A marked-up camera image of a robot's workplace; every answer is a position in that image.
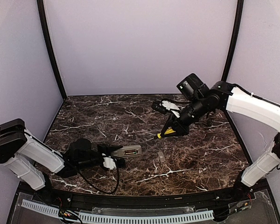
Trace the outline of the yellow handled screwdriver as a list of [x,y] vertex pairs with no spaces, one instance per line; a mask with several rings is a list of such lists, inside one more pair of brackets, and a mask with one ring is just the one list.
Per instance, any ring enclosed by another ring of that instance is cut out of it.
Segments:
[[153,139],[162,139],[165,137],[170,137],[172,134],[175,134],[176,131],[173,130],[171,127],[169,127],[168,129],[166,129],[165,131],[161,131],[160,133],[156,134]]

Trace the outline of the grey remote control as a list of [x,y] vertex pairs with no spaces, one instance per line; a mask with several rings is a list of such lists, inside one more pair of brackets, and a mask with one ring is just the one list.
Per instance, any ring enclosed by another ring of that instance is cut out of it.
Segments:
[[114,157],[119,158],[134,158],[142,155],[141,145],[123,146],[111,153]]

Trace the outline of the grey battery cover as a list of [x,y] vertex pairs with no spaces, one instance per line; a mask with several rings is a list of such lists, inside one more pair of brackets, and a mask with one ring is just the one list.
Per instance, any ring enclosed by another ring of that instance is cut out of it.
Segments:
[[160,159],[160,162],[164,162],[165,161],[165,157],[162,151],[159,151],[158,153],[158,157]]

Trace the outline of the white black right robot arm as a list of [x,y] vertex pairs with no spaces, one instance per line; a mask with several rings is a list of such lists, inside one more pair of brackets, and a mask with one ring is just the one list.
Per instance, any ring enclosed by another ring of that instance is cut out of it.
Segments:
[[184,78],[177,88],[189,101],[183,109],[170,100],[155,105],[161,113],[170,113],[157,138],[189,134],[191,124],[215,110],[237,113],[259,121],[277,131],[269,148],[239,176],[238,188],[250,188],[280,165],[280,104],[248,92],[238,84],[218,81],[209,88],[196,74]]

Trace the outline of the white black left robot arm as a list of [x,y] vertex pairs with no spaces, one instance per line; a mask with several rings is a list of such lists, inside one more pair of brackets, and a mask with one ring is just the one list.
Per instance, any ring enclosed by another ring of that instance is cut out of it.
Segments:
[[65,153],[58,152],[38,140],[26,129],[22,119],[0,125],[0,164],[8,167],[18,178],[35,191],[48,188],[49,178],[37,170],[29,159],[46,167],[61,178],[82,175],[82,170],[100,166],[103,170],[118,171],[125,167],[124,158],[112,155],[121,146],[98,145],[92,150],[91,142],[80,138]]

